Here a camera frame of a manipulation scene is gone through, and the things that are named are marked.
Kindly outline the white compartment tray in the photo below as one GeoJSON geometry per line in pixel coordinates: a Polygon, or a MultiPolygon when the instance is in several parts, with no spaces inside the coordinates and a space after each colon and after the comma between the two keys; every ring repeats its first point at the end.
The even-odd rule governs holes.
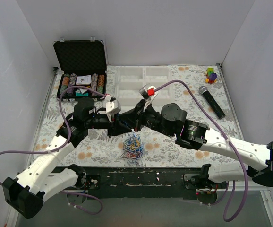
{"type": "Polygon", "coordinates": [[[142,99],[139,90],[147,84],[156,88],[173,80],[166,66],[122,66],[115,78],[114,96],[122,112],[132,109],[142,99]]]}

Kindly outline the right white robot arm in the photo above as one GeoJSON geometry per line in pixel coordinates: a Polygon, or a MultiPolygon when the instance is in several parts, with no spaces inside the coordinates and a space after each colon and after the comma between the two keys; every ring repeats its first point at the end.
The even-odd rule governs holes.
{"type": "Polygon", "coordinates": [[[210,188],[225,181],[251,179],[256,184],[273,187],[273,142],[260,145],[223,136],[205,124],[188,120],[187,112],[175,103],[166,104],[160,112],[151,105],[147,108],[144,105],[145,101],[141,100],[119,118],[134,131],[147,127],[169,137],[175,136],[175,143],[180,147],[234,159],[229,164],[202,165],[198,175],[187,179],[188,184],[210,188]]]}

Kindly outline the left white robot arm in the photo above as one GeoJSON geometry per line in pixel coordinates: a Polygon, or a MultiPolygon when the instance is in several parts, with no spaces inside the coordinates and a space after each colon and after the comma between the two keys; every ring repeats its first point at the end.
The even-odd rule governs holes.
{"type": "Polygon", "coordinates": [[[26,219],[34,217],[45,201],[60,191],[86,185],[85,170],[71,164],[61,173],[50,177],[55,167],[88,135],[89,129],[107,129],[108,136],[131,132],[119,120],[121,106],[111,98],[100,113],[96,112],[94,100],[82,98],[68,114],[48,146],[48,150],[14,179],[8,177],[2,183],[6,202],[26,219]]]}

